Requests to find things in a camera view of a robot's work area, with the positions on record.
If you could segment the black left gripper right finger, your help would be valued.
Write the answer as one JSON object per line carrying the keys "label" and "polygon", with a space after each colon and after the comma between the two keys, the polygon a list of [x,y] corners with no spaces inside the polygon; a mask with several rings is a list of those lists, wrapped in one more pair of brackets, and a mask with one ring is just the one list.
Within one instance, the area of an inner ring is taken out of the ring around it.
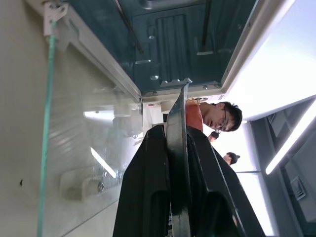
{"label": "black left gripper right finger", "polygon": [[196,237],[263,237],[265,233],[233,169],[208,138],[187,128],[192,193],[191,230]]}

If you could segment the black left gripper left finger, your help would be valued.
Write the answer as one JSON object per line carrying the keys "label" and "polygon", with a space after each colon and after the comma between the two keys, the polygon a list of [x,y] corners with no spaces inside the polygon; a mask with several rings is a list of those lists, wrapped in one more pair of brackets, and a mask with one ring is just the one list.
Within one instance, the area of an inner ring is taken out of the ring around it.
{"label": "black left gripper left finger", "polygon": [[113,236],[166,236],[169,207],[166,137],[163,125],[156,125],[124,172]]}

